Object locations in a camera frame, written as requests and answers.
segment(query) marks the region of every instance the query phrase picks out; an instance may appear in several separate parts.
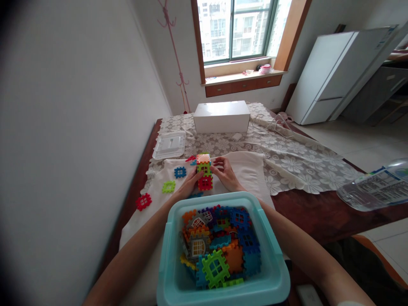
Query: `hand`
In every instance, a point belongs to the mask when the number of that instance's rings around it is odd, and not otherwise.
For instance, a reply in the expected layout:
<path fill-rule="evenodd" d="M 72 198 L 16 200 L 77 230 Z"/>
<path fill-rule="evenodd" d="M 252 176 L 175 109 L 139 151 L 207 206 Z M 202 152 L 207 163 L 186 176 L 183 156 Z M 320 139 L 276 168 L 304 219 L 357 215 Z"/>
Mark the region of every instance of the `hand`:
<path fill-rule="evenodd" d="M 203 171 L 200 171 L 197 173 L 197 167 L 194 167 L 194 170 L 192 170 L 186 177 L 184 183 L 180 186 L 180 188 L 171 196 L 170 199 L 174 200 L 174 203 L 185 200 L 187 199 L 188 196 L 191 195 L 191 193 L 194 190 L 194 186 L 196 182 L 201 179 L 204 175 Z"/>
<path fill-rule="evenodd" d="M 221 183 L 230 192 L 246 191 L 235 176 L 228 158 L 223 156 L 217 157 L 214 161 L 214 164 L 210 167 L 210 170 L 213 174 L 218 176 Z"/>

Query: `plastic container lid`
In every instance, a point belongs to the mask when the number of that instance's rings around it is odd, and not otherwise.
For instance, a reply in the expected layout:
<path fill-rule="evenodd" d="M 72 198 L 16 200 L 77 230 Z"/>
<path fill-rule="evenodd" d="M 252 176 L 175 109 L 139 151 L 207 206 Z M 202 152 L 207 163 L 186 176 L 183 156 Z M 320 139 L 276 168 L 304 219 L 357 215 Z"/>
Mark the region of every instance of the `plastic container lid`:
<path fill-rule="evenodd" d="M 153 158 L 160 160 L 178 157 L 184 154 L 185 131 L 170 132 L 159 135 L 153 152 Z"/>
<path fill-rule="evenodd" d="M 243 284 L 209 290 L 196 289 L 188 271 L 180 263 L 182 246 L 179 232 L 186 211 L 221 206 L 245 207 L 248 211 L 261 249 L 261 272 L 248 277 Z M 286 300 L 290 291 L 289 271 L 281 248 L 258 200 L 247 192 L 210 195 L 176 203 L 170 210 L 159 266 L 157 305 L 270 305 Z"/>

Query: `bottle label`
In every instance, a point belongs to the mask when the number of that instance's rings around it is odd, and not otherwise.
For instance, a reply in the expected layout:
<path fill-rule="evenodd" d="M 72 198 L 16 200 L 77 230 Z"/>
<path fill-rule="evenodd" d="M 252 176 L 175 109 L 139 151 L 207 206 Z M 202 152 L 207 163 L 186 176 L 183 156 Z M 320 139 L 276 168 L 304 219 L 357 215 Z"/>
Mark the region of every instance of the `bottle label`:
<path fill-rule="evenodd" d="M 398 171 L 407 173 L 408 169 Z M 408 200 L 408 182 L 390 173 L 384 167 L 368 176 L 356 179 L 355 184 L 361 191 L 371 194 L 384 204 L 395 205 Z"/>

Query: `lace tablecloth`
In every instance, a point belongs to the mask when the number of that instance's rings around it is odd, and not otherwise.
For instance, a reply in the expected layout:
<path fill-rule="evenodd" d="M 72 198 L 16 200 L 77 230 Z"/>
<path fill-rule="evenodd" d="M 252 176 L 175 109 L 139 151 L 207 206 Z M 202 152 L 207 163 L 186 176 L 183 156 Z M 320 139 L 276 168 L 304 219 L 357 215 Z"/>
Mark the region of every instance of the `lace tablecloth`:
<path fill-rule="evenodd" d="M 237 142 L 232 139 L 235 133 L 196 134 L 193 113 L 164 118 L 159 134 L 186 132 L 184 155 L 174 159 L 187 159 L 201 152 L 209 152 L 211 156 L 234 151 L 263 152 L 263 171 L 271 195 L 294 188 L 318 194 L 336 190 L 362 175 L 345 163 L 342 156 L 319 142 L 279 125 L 268 127 L 273 118 L 261 103 L 247 103 L 247 106 L 251 113 L 248 131 Z M 263 115 L 261 119 L 257 117 L 259 114 Z M 163 160 L 150 160 L 147 182 L 141 193 L 147 192 L 161 169 Z"/>

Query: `white box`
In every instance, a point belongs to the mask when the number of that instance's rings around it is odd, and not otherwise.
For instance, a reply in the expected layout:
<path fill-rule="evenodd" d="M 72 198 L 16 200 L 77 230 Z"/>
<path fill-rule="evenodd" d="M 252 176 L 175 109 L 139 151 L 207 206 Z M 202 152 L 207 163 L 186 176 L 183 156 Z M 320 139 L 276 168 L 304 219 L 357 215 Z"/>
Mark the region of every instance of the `white box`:
<path fill-rule="evenodd" d="M 197 134 L 245 133 L 249 117 L 245 101 L 200 103 L 194 113 L 195 130 Z"/>

